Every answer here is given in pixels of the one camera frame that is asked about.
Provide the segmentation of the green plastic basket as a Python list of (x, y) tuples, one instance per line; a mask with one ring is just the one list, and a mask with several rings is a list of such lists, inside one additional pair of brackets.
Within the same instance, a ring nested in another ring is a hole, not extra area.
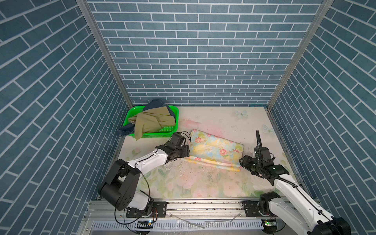
[(135, 106), (127, 114), (119, 134), (140, 138), (167, 138), (178, 129), (179, 109), (172, 105), (150, 103)]

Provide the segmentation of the floral pastel skirt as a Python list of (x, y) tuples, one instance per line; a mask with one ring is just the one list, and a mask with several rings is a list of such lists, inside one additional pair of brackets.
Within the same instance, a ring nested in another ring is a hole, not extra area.
[(239, 172), (244, 145), (194, 129), (189, 150), (186, 162)]

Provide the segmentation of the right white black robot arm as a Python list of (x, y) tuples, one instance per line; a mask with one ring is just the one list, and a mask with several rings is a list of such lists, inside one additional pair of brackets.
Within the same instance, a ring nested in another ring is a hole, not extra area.
[(321, 207), (300, 187), (287, 169), (273, 160), (261, 164), (261, 157), (244, 156), (240, 166), (252, 175), (268, 180), (294, 206), (287, 205), (275, 193), (265, 193), (259, 197), (259, 212), (263, 215), (273, 214), (279, 217), (299, 235), (350, 235), (351, 227), (342, 217), (334, 217)]

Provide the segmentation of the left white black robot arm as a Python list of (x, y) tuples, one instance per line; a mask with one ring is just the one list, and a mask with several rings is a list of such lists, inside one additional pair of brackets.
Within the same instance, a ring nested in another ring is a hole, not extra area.
[(119, 159), (111, 166), (98, 193), (118, 211), (131, 208), (148, 215), (152, 211), (154, 199), (137, 191), (139, 180), (145, 179), (146, 174), (153, 169), (189, 155), (187, 145), (173, 147), (168, 144), (158, 146), (151, 153), (135, 160), (126, 162)]

